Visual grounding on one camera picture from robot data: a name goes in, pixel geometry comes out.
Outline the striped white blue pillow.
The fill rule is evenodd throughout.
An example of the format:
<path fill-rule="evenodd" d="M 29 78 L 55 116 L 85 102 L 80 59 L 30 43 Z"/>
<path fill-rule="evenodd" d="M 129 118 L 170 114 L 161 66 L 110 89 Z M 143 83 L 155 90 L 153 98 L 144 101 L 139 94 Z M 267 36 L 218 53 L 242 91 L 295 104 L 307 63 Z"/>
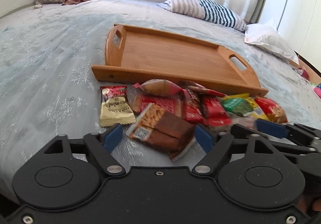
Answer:
<path fill-rule="evenodd" d="M 165 0 L 158 6 L 172 13 L 222 25 L 241 33 L 247 28 L 246 22 L 238 14 L 211 0 Z"/>

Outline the long red stick packet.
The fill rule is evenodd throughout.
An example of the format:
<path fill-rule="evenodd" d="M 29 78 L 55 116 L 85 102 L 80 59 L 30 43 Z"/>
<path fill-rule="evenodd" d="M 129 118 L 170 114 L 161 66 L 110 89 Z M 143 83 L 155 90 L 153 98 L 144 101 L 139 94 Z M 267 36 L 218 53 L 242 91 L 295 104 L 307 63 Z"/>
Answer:
<path fill-rule="evenodd" d="M 185 81 L 185 88 L 195 91 L 197 93 L 201 93 L 201 94 L 207 94 L 207 95 L 211 95 L 211 96 L 216 96 L 216 97 L 220 97 L 223 98 L 226 96 L 226 94 L 212 90 L 212 89 L 208 89 L 200 84 L 197 84 L 195 82 L 192 81 Z"/>

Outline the yellow snack packet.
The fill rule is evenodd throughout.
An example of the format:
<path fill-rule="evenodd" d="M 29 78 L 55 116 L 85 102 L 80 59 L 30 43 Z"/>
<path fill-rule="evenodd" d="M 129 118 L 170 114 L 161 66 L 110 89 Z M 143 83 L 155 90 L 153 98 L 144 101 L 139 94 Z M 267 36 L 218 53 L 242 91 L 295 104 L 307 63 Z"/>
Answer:
<path fill-rule="evenodd" d="M 235 94 L 235 95 L 231 95 L 231 96 L 226 96 L 226 97 L 223 97 L 221 99 L 220 103 L 222 103 L 223 100 L 230 99 L 230 98 L 243 98 L 243 99 L 246 99 L 254 109 L 254 111 L 248 116 L 252 116 L 252 117 L 254 117 L 256 119 L 263 119 L 263 120 L 267 120 L 267 121 L 269 120 L 268 117 L 263 112 L 263 110 L 260 108 L 260 106 L 254 101 L 253 98 L 250 97 L 250 94 L 242 93 L 242 94 Z"/>

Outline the brown almond bar packet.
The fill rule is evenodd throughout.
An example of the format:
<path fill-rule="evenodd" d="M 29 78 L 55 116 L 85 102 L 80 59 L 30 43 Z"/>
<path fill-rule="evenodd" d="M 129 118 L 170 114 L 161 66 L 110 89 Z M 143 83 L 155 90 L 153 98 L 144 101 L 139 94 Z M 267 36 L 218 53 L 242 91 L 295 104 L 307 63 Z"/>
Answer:
<path fill-rule="evenodd" d="M 140 113 L 126 135 L 167 154 L 172 161 L 182 157 L 196 141 L 193 124 L 153 103 Z"/>

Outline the light blue bedspread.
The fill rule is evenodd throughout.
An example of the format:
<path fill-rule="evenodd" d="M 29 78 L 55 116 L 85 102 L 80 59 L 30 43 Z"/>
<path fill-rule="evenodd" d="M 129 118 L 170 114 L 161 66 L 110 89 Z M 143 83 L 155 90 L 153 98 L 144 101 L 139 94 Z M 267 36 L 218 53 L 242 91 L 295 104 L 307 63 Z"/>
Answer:
<path fill-rule="evenodd" d="M 15 172 L 58 134 L 103 132 L 100 83 L 114 24 L 165 30 L 218 43 L 255 70 L 268 98 L 292 123 L 320 127 L 320 99 L 283 60 L 244 42 L 238 31 L 174 14 L 138 0 L 91 0 L 72 6 L 26 7 L 1 19 L 1 194 L 15 200 Z"/>

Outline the red clear cracker packet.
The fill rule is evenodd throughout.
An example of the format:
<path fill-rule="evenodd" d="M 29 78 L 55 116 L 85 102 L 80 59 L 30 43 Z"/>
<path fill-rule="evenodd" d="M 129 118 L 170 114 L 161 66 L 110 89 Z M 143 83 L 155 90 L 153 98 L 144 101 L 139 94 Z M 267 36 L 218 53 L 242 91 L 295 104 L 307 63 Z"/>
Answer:
<path fill-rule="evenodd" d="M 177 96 L 154 96 L 146 94 L 143 90 L 136 89 L 132 85 L 128 85 L 126 93 L 129 105 L 135 114 L 141 113 L 150 103 L 152 103 L 178 117 L 182 117 L 182 101 Z"/>

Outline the beige red pillow snack packet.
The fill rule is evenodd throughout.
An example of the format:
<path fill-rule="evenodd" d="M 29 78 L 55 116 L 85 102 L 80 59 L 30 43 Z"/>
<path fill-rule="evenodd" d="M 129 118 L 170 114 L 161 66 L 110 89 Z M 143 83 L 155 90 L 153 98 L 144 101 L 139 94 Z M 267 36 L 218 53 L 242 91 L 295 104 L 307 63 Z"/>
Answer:
<path fill-rule="evenodd" d="M 170 97 L 182 92 L 181 87 L 165 79 L 151 79 L 142 84 L 136 83 L 133 87 L 141 89 L 146 94 L 161 97 Z"/>

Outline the dark red chocolate bar packet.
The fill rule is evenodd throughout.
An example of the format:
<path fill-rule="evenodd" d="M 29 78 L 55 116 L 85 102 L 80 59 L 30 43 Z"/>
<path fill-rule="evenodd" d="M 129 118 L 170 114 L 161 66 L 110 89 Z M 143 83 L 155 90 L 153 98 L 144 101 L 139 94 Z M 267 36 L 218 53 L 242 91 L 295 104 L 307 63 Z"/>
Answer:
<path fill-rule="evenodd" d="M 207 125 L 198 96 L 189 89 L 183 90 L 183 119 L 191 124 Z"/>

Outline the wooden serving tray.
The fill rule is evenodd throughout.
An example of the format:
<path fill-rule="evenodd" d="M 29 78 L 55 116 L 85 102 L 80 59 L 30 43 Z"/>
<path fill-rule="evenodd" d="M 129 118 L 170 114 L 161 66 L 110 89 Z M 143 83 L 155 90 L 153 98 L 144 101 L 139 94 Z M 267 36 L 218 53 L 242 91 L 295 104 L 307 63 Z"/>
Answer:
<path fill-rule="evenodd" d="M 265 96 L 253 68 L 234 51 L 198 38 L 116 24 L 105 45 L 105 63 L 93 65 L 98 81 L 144 83 L 165 79 L 198 83 L 225 94 Z"/>

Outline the gold red candy packet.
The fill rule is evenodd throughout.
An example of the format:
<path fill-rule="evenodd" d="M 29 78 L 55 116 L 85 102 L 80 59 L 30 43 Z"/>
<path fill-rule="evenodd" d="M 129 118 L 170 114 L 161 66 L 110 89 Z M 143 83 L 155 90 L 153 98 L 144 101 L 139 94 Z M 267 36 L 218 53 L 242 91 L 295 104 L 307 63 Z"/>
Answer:
<path fill-rule="evenodd" d="M 132 124 L 136 122 L 133 110 L 129 106 L 126 94 L 127 86 L 101 86 L 101 110 L 99 122 L 101 127 L 113 124 Z"/>

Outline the white red rice cracker packet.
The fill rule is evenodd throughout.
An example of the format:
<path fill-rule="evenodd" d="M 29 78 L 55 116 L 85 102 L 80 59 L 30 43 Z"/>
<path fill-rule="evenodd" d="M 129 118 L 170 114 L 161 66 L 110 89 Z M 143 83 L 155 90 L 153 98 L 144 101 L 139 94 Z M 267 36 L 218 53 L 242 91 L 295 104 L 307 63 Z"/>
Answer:
<path fill-rule="evenodd" d="M 249 116 L 249 117 L 233 117 L 230 119 L 228 124 L 224 124 L 221 126 L 210 126 L 210 130 L 218 133 L 218 132 L 230 132 L 232 126 L 235 124 L 240 124 L 241 126 L 245 126 L 246 128 L 254 129 L 254 123 L 256 118 Z"/>

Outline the green peas packet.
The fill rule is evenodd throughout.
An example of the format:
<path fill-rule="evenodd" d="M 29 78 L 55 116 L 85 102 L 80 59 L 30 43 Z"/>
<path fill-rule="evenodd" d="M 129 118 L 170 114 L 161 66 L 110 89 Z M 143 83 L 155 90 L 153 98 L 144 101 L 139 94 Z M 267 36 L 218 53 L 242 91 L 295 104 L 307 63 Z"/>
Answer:
<path fill-rule="evenodd" d="M 251 104 L 243 98 L 225 99 L 222 101 L 221 105 L 226 112 L 235 114 L 237 116 L 246 117 L 254 111 Z"/>

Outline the red peanut snack packet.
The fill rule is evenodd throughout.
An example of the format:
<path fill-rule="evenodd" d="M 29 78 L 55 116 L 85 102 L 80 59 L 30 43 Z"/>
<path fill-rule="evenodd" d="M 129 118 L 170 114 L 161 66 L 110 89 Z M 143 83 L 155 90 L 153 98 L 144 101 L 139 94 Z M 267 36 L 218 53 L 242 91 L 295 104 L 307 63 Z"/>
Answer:
<path fill-rule="evenodd" d="M 272 99 L 255 97 L 254 101 L 260 106 L 270 121 L 279 124 L 288 122 L 284 109 Z"/>

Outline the red wafer bar packet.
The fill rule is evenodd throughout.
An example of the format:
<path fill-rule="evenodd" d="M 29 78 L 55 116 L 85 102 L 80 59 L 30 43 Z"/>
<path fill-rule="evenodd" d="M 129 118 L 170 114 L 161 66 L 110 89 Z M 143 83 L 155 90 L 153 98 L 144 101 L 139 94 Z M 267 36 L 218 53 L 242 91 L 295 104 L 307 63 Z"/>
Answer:
<path fill-rule="evenodd" d="M 202 106 L 207 123 L 211 127 L 227 126 L 231 124 L 231 119 L 226 114 L 218 99 L 214 96 L 203 96 Z"/>

